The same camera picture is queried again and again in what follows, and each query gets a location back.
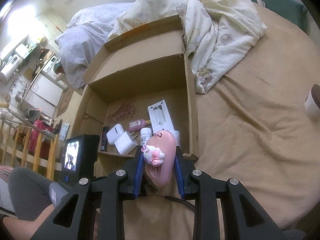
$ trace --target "silver bolt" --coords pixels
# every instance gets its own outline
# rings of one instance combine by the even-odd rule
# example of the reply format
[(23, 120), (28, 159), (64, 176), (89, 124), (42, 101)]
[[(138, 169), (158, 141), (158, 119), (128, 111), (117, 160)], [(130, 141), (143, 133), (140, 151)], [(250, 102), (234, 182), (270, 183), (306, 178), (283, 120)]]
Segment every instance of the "silver bolt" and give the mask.
[(231, 183), (232, 185), (238, 185), (239, 180), (236, 179), (236, 178), (231, 178), (231, 179), (230, 179), (230, 183)]
[(125, 174), (125, 171), (124, 170), (117, 170), (116, 174), (118, 176), (123, 176)]
[(192, 174), (195, 176), (200, 176), (202, 174), (202, 171), (201, 170), (193, 170)]
[(88, 182), (89, 182), (89, 180), (87, 178), (82, 178), (79, 180), (80, 185), (86, 185)]

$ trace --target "black cable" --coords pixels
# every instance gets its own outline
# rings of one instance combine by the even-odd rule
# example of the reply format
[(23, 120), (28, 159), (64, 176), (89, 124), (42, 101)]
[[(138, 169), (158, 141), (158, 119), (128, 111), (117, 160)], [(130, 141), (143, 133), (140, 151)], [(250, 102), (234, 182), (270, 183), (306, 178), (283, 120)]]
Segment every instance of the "black cable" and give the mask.
[(164, 199), (170, 200), (172, 202), (177, 202), (180, 204), (185, 205), (188, 209), (190, 209), (192, 212), (195, 212), (195, 205), (191, 204), (190, 202), (186, 201), (186, 200), (182, 200), (180, 198), (176, 198), (176, 197), (171, 197), (171, 196), (162, 196), (159, 194), (150, 194), (150, 195), (146, 195), (145, 197), (149, 197), (149, 196), (159, 196), (159, 197), (163, 197)]

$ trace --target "device screen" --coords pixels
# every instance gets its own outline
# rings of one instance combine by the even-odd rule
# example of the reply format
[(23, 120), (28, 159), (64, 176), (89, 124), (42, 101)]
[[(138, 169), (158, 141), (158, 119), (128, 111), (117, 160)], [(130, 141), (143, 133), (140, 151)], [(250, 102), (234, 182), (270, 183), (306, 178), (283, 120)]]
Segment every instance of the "device screen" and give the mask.
[(64, 158), (64, 167), (68, 170), (75, 171), (79, 151), (79, 142), (71, 142), (67, 145), (66, 157)]

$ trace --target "paper towel roll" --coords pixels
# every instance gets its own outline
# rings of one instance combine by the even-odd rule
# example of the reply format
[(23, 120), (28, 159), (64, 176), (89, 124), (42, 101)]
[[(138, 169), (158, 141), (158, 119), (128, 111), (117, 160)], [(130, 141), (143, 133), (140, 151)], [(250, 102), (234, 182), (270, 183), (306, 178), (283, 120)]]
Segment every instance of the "paper towel roll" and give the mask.
[(20, 58), (17, 54), (15, 54), (11, 60), (4, 66), (4, 68), (0, 71), (0, 82), (7, 83), (13, 74), (13, 72), (17, 69), (20, 64)]

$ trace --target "gray leggings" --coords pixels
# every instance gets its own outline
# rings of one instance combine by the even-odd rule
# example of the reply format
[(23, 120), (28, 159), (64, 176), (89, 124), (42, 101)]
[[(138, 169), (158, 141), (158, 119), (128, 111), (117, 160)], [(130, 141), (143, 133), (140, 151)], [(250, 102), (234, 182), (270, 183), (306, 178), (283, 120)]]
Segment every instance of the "gray leggings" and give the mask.
[(34, 221), (52, 204), (49, 185), (52, 181), (28, 168), (15, 168), (9, 175), (9, 194), (18, 219)]

